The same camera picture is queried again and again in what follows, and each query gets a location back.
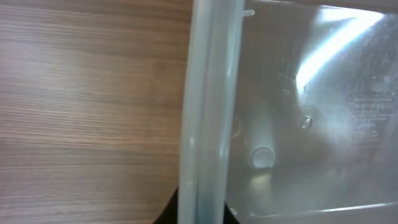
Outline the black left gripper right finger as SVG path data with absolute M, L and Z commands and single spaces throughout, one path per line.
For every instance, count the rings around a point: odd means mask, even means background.
M 227 203 L 224 203 L 223 224 L 240 224 Z

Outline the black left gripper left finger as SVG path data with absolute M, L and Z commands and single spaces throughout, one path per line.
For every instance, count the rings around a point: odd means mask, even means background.
M 178 223 L 178 187 L 173 192 L 170 200 L 153 224 L 177 224 Z

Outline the clear plastic container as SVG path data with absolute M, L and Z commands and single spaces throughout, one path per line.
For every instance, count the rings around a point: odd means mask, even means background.
M 179 223 L 397 222 L 397 2 L 195 1 Z

